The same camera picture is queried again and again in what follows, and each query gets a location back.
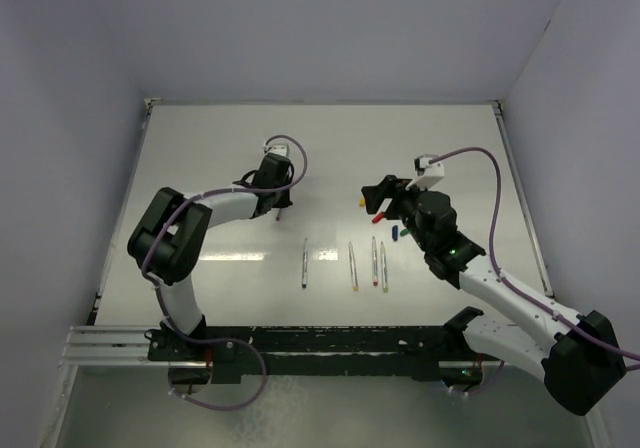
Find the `blue-end marker pen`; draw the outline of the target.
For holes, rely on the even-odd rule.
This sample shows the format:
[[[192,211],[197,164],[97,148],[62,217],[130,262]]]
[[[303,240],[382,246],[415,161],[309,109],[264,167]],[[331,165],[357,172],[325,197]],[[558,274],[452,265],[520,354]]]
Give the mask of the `blue-end marker pen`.
[[[303,242],[302,267],[301,267],[302,289],[306,289],[308,285],[308,257],[309,257],[308,238],[305,238]]]

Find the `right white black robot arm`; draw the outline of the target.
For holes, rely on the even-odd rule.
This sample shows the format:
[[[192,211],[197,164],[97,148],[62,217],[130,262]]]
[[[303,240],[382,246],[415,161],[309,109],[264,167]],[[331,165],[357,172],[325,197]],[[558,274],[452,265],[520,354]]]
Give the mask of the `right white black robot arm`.
[[[587,414],[626,373],[611,322],[587,315],[525,286],[514,289],[486,251],[459,231],[448,195],[418,188],[387,175],[361,190],[368,213],[398,220],[440,280],[493,307],[509,320],[504,326],[484,314],[445,334],[446,351],[456,359],[474,352],[505,361],[540,380],[569,412]]]

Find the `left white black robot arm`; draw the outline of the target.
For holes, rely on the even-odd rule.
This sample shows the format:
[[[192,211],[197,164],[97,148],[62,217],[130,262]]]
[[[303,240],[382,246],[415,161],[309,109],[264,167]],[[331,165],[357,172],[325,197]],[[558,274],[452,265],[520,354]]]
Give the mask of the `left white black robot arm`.
[[[163,323],[174,331],[170,346],[184,360],[202,355],[206,320],[198,306],[191,273],[207,232],[222,224],[261,217],[291,205],[295,169],[288,146],[266,150],[259,167],[211,195],[160,189],[127,244],[145,279],[152,283]]]

